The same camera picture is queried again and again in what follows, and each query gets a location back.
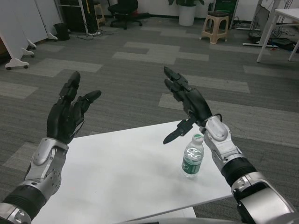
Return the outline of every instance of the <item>black trash bin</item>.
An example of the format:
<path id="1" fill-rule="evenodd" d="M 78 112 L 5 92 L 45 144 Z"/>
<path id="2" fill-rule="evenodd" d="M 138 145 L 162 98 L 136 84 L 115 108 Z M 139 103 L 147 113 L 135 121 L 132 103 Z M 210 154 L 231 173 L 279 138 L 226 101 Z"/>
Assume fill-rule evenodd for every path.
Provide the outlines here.
<path id="1" fill-rule="evenodd" d="M 69 30 L 64 23 L 55 24 L 54 27 L 57 31 L 57 36 L 59 40 L 67 41 L 70 39 Z"/>

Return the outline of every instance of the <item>robotic arm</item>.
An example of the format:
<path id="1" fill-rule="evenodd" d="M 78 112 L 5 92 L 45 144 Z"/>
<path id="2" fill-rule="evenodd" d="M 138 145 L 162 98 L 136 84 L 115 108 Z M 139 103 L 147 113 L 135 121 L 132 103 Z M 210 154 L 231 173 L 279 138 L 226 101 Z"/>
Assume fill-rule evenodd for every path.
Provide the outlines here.
<path id="1" fill-rule="evenodd" d="M 101 95 L 100 91 L 93 91 L 71 104 L 79 82 L 80 74 L 74 72 L 64 84 L 48 116 L 47 137 L 34 153 L 24 181 L 0 203 L 0 224 L 30 224 L 58 191 L 67 145 L 82 127 L 89 105 Z"/>
<path id="2" fill-rule="evenodd" d="M 249 224 L 293 223 L 287 220 L 293 220 L 290 213 L 295 213 L 295 208 L 257 172 L 232 142 L 231 131 L 222 123 L 222 116 L 212 115 L 202 95 L 189 86 L 182 75 L 167 67 L 164 67 L 164 72 L 169 78 L 165 80 L 167 88 L 178 102 L 183 102 L 184 111 L 189 116 L 165 138 L 164 144 L 184 136 L 196 123 L 212 151 L 213 161 L 231 187 L 242 221 Z"/>

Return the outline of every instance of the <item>white wall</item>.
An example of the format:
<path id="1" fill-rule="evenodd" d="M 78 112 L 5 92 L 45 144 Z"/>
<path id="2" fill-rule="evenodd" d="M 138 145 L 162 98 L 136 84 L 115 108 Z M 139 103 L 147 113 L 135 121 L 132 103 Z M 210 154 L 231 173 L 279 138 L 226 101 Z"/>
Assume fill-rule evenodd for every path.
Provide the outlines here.
<path id="1" fill-rule="evenodd" d="M 205 5 L 202 6 L 198 3 L 196 17 L 205 18 L 207 15 L 207 9 L 210 2 L 214 0 L 205 0 Z M 107 11 L 107 1 L 101 1 L 105 10 L 106 14 L 110 14 Z M 111 4 L 117 3 L 117 0 L 110 0 Z M 138 0 L 139 2 L 139 9 L 140 13 L 150 13 L 156 15 L 178 15 L 178 6 L 174 3 L 172 6 L 168 5 L 168 0 Z M 272 0 L 263 0 L 263 6 L 268 8 L 271 4 Z M 251 21 L 253 19 L 253 15 L 256 9 L 256 5 L 258 0 L 239 0 L 239 5 L 236 11 L 236 16 L 239 17 L 239 20 L 243 21 Z M 284 1 L 281 0 L 280 7 L 284 7 Z M 299 7 L 299 0 L 293 0 L 292 8 Z"/>

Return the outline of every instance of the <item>green bottle label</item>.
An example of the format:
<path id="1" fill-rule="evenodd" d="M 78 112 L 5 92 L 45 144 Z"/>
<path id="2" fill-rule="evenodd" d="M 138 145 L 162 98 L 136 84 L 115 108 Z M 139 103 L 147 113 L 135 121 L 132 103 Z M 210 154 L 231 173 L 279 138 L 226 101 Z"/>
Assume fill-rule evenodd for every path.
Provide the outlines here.
<path id="1" fill-rule="evenodd" d="M 191 165 L 185 159 L 183 159 L 182 169 L 186 173 L 188 173 L 188 174 L 196 174 L 196 173 L 198 173 L 199 168 L 200 168 L 200 164 L 199 165 Z"/>

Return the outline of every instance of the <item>plastic stool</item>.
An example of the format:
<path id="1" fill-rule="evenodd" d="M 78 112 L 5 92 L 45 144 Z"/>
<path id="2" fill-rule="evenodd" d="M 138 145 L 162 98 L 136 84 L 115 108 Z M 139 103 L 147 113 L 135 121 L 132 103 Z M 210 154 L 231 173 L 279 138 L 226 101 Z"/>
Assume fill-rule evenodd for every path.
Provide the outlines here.
<path id="1" fill-rule="evenodd" d="M 213 31 L 210 33 L 206 29 L 206 26 L 209 22 L 209 20 L 214 21 L 214 27 Z M 222 21 L 226 20 L 226 28 L 224 33 L 220 33 L 220 23 Z M 228 40 L 228 24 L 229 24 L 229 17 L 228 13 L 224 12 L 209 12 L 208 15 L 206 16 L 206 21 L 204 23 L 204 27 L 201 32 L 201 38 L 203 37 L 209 37 L 210 38 L 210 43 L 211 44 L 216 44 L 219 38 L 225 38 L 225 41 Z"/>

